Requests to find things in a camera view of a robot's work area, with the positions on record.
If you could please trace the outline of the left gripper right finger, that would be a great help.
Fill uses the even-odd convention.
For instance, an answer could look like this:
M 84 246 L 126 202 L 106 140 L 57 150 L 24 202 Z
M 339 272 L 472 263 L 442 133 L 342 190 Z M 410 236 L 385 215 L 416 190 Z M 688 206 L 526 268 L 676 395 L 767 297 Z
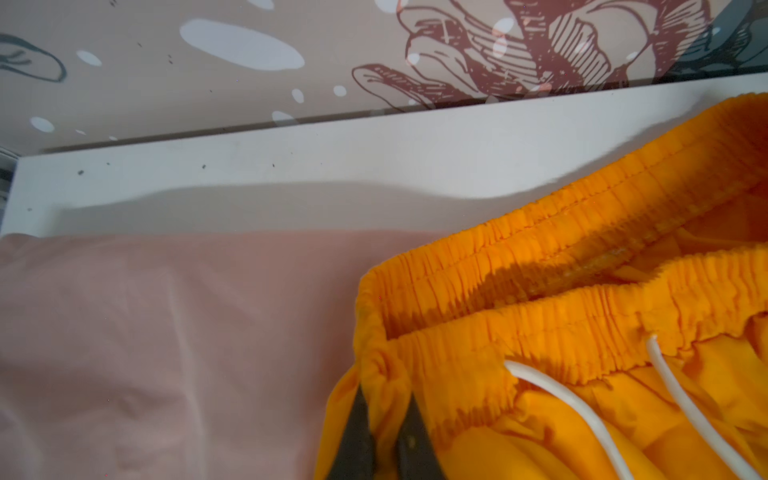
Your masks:
M 396 440 L 400 480 L 445 480 L 417 401 L 411 397 Z

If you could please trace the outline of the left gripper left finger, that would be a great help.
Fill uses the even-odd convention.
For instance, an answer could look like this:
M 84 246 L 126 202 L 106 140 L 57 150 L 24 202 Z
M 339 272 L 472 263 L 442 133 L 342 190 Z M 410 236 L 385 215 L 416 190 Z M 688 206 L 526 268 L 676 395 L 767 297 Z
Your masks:
M 368 405 L 359 388 L 327 480 L 373 480 L 375 440 L 369 429 Z

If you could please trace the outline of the orange shorts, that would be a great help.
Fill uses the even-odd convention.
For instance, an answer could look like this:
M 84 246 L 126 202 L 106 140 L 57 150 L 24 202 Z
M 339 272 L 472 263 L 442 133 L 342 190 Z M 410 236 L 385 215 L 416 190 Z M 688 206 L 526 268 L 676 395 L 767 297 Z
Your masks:
M 725 100 L 361 280 L 326 479 L 359 388 L 374 479 L 415 397 L 446 479 L 767 474 L 767 97 Z

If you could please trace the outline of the pink shorts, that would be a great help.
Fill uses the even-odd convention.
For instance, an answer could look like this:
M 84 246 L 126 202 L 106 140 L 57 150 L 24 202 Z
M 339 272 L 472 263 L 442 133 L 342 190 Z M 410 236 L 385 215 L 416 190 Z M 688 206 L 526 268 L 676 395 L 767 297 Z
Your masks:
M 1 242 L 5 479 L 308 479 L 361 277 L 424 231 Z

